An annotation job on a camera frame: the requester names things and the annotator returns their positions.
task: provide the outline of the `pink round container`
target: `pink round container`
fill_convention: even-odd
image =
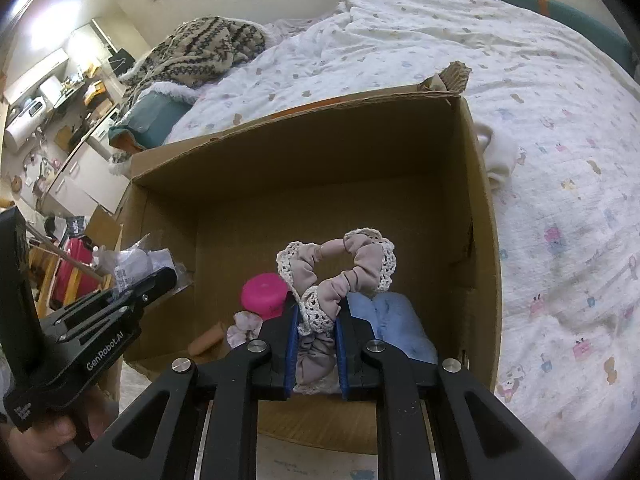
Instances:
[[[258,274],[242,287],[240,303],[250,312],[255,312],[263,320],[282,314],[284,299],[289,288],[275,272]]]

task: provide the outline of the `bed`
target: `bed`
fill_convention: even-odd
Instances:
[[[474,119],[519,144],[494,193],[495,394],[578,479],[603,478],[640,422],[638,85],[577,32],[497,0],[342,0],[265,28],[278,44],[204,87],[166,142],[471,67]]]

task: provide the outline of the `teal fabric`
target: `teal fabric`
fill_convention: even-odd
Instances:
[[[174,124],[190,109],[190,104],[175,101],[166,94],[149,92],[119,124],[109,128],[109,143],[113,145],[112,139],[131,134],[142,148],[161,146]]]
[[[540,13],[540,0],[501,1]],[[557,0],[548,0],[547,7],[550,18],[582,34],[611,59],[615,60],[631,77],[634,76],[636,67],[633,61],[633,50],[626,38],[605,27],[598,20],[586,15],[584,12],[580,12],[580,10]]]

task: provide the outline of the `scrunchie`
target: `scrunchie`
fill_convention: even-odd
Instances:
[[[322,244],[292,242],[278,253],[278,273],[289,285],[300,306],[303,336],[298,352],[296,381],[309,384],[327,375],[335,365],[334,322],[347,292],[384,291],[396,270],[394,245],[375,229],[357,229],[343,238]],[[354,267],[315,285],[314,266],[322,258],[347,252]]]

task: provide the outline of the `silver bolt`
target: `silver bolt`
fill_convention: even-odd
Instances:
[[[173,363],[171,363],[171,368],[178,374],[188,372],[191,368],[191,359],[188,359],[187,357],[178,357]]]
[[[384,349],[386,348],[386,343],[380,339],[371,339],[367,341],[366,348],[367,350],[369,350],[369,352],[377,354],[384,351]]]
[[[444,361],[442,362],[442,367],[450,374],[457,374],[460,370],[462,370],[460,361],[452,358],[444,359]]]
[[[249,341],[249,344],[246,347],[249,349],[249,352],[259,354],[267,349],[267,343],[262,339],[254,339],[253,341]]]

